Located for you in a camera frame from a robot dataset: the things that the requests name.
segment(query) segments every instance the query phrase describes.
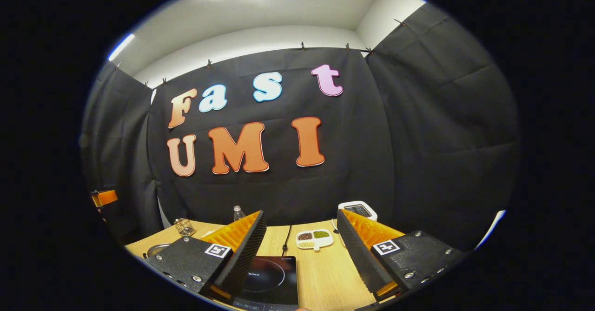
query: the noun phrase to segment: pink letter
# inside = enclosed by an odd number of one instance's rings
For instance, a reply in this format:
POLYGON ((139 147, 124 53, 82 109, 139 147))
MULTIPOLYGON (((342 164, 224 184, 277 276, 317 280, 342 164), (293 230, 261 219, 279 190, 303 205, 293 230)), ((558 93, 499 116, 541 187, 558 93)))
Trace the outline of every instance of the pink letter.
POLYGON ((333 76, 338 76, 338 70, 332 70, 329 65, 321 65, 312 69, 312 75, 318 78, 318 86, 327 96, 339 96, 343 93, 343 87, 336 86, 333 82, 333 76))

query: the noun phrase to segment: black fabric backdrop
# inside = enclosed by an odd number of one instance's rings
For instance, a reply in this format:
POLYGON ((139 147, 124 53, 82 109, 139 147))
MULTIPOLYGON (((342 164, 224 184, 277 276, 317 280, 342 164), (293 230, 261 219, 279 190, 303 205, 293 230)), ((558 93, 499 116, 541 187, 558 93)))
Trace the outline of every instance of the black fabric backdrop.
POLYGON ((482 45, 426 3, 366 61, 395 156, 391 222, 461 250, 504 210, 519 161, 516 106, 482 45))
MULTIPOLYGON (((393 210, 392 149, 389 127, 374 79, 360 52, 336 48, 306 51, 280 50, 215 63, 167 81, 157 88, 149 116, 149 158, 158 180, 159 202, 169 220, 188 217, 202 222, 229 224, 234 205, 246 214, 264 210, 267 224, 289 225, 330 219, 337 205, 361 199, 387 220, 393 210), (342 95, 321 92, 311 70, 328 64, 338 70, 335 85, 342 95), (272 101, 253 98, 254 78, 278 72, 282 93, 272 101), (227 88, 227 105, 200 112, 202 92, 215 84, 227 88), (185 122, 168 129, 171 100, 192 88, 185 122), (325 162, 299 167, 299 142, 291 121, 317 117, 319 150, 325 162), (260 173, 214 175, 213 146, 208 131, 223 126, 234 141, 246 123, 262 122, 262 151, 269 170, 260 173), (166 142, 195 134, 196 169, 193 175, 176 175, 166 142)), ((185 145, 179 146, 180 163, 186 165, 185 145)))
POLYGON ((102 207, 101 214, 125 244, 163 228, 146 151, 151 93, 106 63, 89 93, 79 139, 89 191, 116 191, 118 200, 102 207))

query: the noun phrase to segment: water bottle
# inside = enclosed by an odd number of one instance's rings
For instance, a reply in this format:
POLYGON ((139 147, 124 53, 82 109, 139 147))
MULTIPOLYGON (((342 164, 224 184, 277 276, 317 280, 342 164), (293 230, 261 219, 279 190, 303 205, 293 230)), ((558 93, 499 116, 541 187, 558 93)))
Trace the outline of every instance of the water bottle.
POLYGON ((240 218, 244 218, 246 217, 246 214, 244 214, 244 212, 242 212, 242 208, 239 205, 236 205, 235 207, 233 207, 233 221, 235 222, 236 220, 240 219, 240 218))

